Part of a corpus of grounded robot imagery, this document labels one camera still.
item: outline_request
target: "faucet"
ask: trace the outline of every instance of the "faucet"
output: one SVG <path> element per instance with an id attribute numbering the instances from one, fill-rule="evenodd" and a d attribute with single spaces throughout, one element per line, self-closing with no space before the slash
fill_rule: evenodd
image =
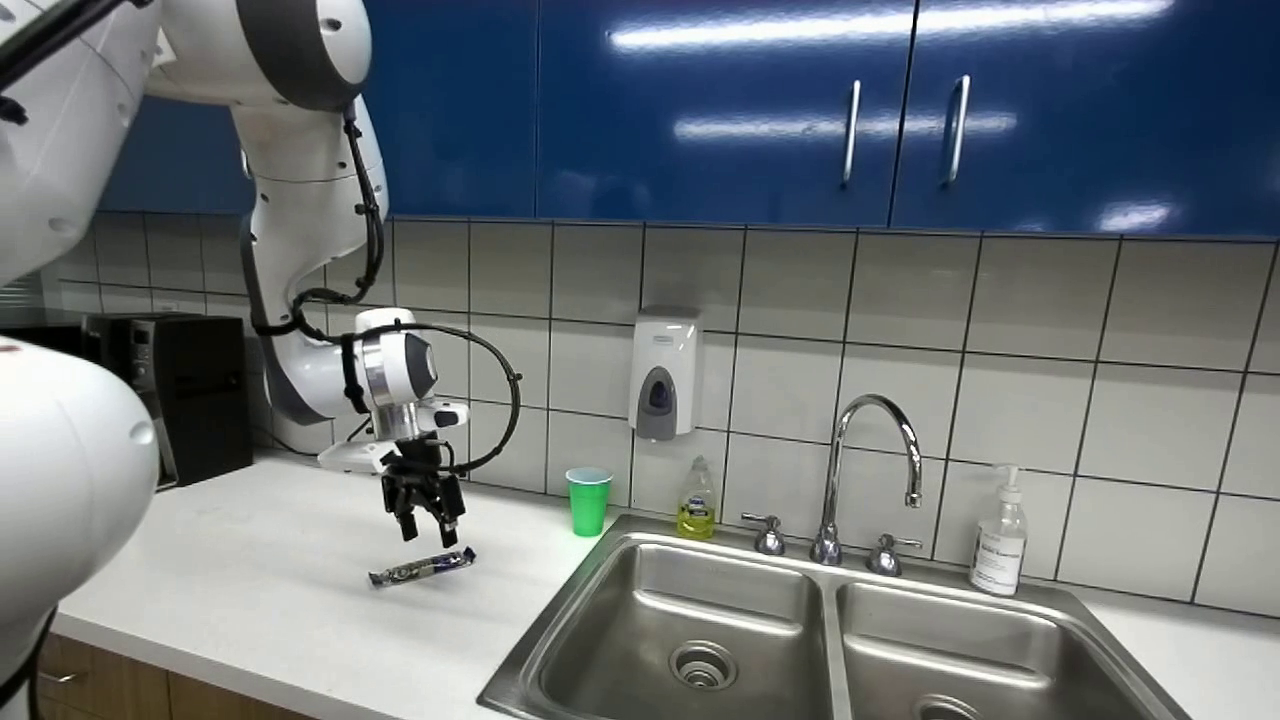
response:
<path id="1" fill-rule="evenodd" d="M 811 556 L 818 563 L 841 563 L 841 561 L 844 561 L 844 551 L 841 551 L 841 534 L 837 534 L 837 467 L 841 467 L 844 433 L 848 433 L 851 417 L 858 417 L 862 409 L 868 409 L 868 403 L 881 403 L 881 409 L 892 417 L 898 433 L 906 438 L 906 448 L 910 448 L 910 496 L 906 496 L 906 506 L 910 506 L 910 509 L 919 506 L 926 453 L 919 453 L 919 441 L 915 441 L 915 429 L 911 429 L 910 414 L 898 409 L 890 398 L 875 398 L 875 392 L 844 403 L 844 414 L 841 414 L 837 426 L 832 426 L 823 521 L 820 521 L 820 528 L 818 528 L 818 535 L 811 535 L 811 544 L 810 544 L 810 556 Z"/>

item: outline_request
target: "green cup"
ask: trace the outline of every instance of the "green cup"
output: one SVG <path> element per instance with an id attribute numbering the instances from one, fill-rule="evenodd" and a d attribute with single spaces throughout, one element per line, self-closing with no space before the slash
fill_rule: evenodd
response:
<path id="1" fill-rule="evenodd" d="M 568 490 L 573 535 L 599 535 L 607 518 L 611 475 L 603 467 L 568 467 L 564 490 Z"/>

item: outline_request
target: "white bottle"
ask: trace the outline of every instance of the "white bottle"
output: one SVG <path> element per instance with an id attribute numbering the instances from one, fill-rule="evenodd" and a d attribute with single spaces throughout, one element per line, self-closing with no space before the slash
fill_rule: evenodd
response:
<path id="1" fill-rule="evenodd" d="M 971 590 L 994 595 L 1011 595 L 1018 576 L 1026 572 L 1026 556 L 1029 556 L 1029 514 L 1026 514 L 1026 496 L 1018 491 L 1018 467 L 1010 467 L 994 509 L 978 521 L 978 551 L 970 572 Z"/>

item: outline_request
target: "tile backsplash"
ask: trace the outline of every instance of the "tile backsplash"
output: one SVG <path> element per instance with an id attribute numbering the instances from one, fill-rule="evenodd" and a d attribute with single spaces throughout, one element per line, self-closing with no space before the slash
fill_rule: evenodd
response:
<path id="1" fill-rule="evenodd" d="M 395 219 L 374 300 L 473 330 L 524 372 L 520 433 L 475 482 L 561 496 L 568 466 L 603 466 L 619 506 L 669 518 L 709 455 L 730 523 L 777 514 L 810 541 L 837 409 L 883 392 L 919 429 L 926 501 L 900 506 L 900 441 L 862 417 L 841 461 L 848 544 L 898 534 L 970 563 L 994 466 L 1019 466 L 1029 576 L 1280 617 L 1277 286 L 1277 245 Z M 33 314 L 40 288 L 0 300 Z M 705 321 L 701 433 L 643 445 L 632 321 L 672 303 Z M 46 310 L 250 317 L 236 219 L 107 218 L 46 273 Z M 486 353 L 436 349 L 445 392 L 475 403 L 451 441 L 486 453 L 504 386 Z M 305 453 L 351 433 L 259 426 Z"/>

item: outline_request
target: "marker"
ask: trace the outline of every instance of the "marker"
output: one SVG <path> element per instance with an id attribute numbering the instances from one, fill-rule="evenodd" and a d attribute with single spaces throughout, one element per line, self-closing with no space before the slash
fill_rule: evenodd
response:
<path id="1" fill-rule="evenodd" d="M 428 561 L 416 561 L 416 563 L 395 563 L 395 568 L 384 568 L 384 572 L 369 572 L 369 584 L 374 590 L 388 590 L 388 584 L 408 584 L 408 582 L 442 576 L 442 572 L 469 568 L 469 563 L 475 563 L 475 551 L 460 550 L 460 551 L 428 556 Z"/>

